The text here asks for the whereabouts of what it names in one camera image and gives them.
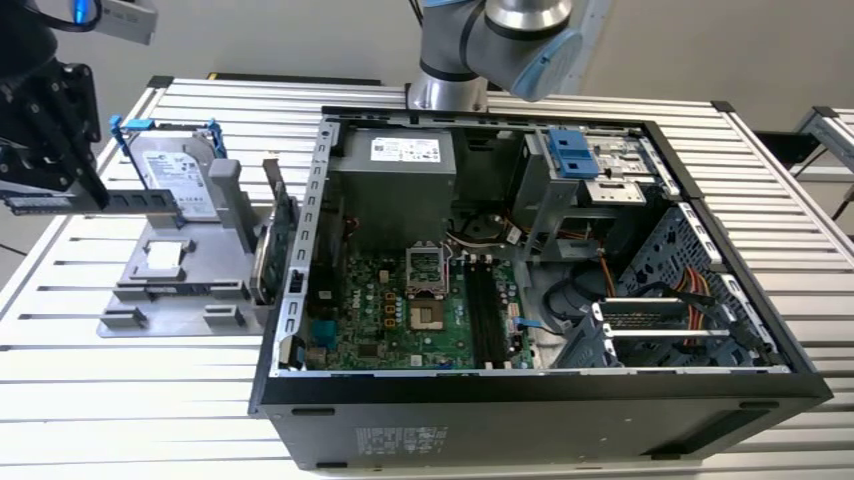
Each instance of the aluminum extrusion table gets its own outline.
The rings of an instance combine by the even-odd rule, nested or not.
[[[175,79],[151,84],[129,116],[217,118],[243,163],[243,188],[263,204],[267,151],[281,152],[289,190],[302,196],[322,105],[404,103],[402,88]],[[566,96],[529,104],[500,93],[490,105],[496,113],[660,123],[836,398],[702,464],[357,476],[854,478],[854,247],[738,115],[713,102]],[[139,186],[115,142],[99,161],[111,188]],[[58,218],[0,293],[0,476],[314,478],[297,469],[270,422],[246,417],[261,337],[97,335],[145,224],[139,217]]]
[[[854,109],[813,107],[796,127],[799,133],[812,133],[843,166],[809,167],[801,180],[852,183],[854,177]]]

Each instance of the motherboard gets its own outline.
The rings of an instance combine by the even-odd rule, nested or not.
[[[349,256],[340,318],[313,325],[310,368],[460,370],[484,368],[490,358],[502,359],[494,368],[530,368],[528,332],[513,321],[524,312],[510,262],[432,258],[428,248]],[[482,283],[490,293],[473,297]]]

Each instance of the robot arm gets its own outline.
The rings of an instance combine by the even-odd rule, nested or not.
[[[87,31],[98,19],[87,23],[71,28]],[[91,151],[101,141],[93,71],[57,60],[49,25],[59,24],[31,0],[0,0],[0,198],[22,213],[101,210],[109,193]]]
[[[485,111],[488,81],[534,102],[566,78],[582,47],[572,0],[424,0],[422,73],[413,109]]]

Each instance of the open computer tower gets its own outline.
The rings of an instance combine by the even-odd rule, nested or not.
[[[704,458],[831,398],[654,122],[324,114],[251,406],[301,468]]]

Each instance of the gray 3d-printed holder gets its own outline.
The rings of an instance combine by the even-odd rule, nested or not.
[[[102,337],[263,332],[270,306],[249,282],[265,224],[241,191],[239,162],[213,159],[206,177],[221,222],[150,222],[102,315]],[[166,263],[153,258],[158,242],[175,252]]]

